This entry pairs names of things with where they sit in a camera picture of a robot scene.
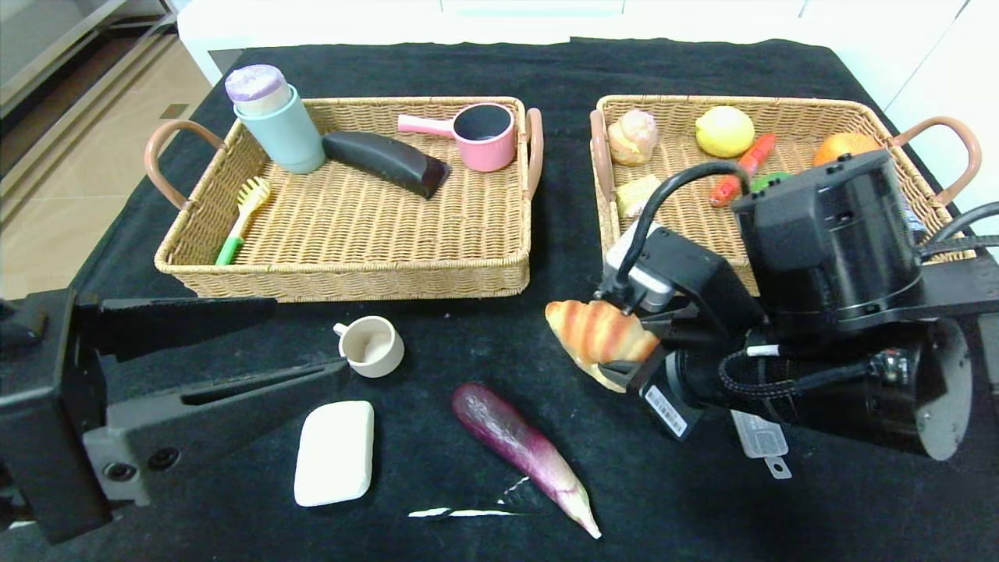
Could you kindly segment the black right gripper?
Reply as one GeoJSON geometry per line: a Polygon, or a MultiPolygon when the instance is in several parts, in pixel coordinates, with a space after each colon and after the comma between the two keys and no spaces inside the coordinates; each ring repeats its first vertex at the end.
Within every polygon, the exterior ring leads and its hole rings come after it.
{"type": "Polygon", "coordinates": [[[718,366],[727,348],[692,301],[646,314],[640,323],[660,338],[649,356],[600,363],[597,369],[607,387],[627,388],[664,434],[684,441],[707,408],[724,403],[718,366]]]}

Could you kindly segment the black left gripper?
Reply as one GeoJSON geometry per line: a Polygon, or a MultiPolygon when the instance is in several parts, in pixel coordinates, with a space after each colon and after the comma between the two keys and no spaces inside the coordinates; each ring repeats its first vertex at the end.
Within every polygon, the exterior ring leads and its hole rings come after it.
{"type": "Polygon", "coordinates": [[[13,516],[34,521],[50,543],[65,542],[110,521],[107,499],[164,500],[182,480],[318,405],[329,391],[327,362],[129,399],[111,405],[96,429],[106,385],[84,341],[125,362],[264,323],[277,305],[264,297],[77,303],[71,289],[3,302],[2,499],[13,516]]]}

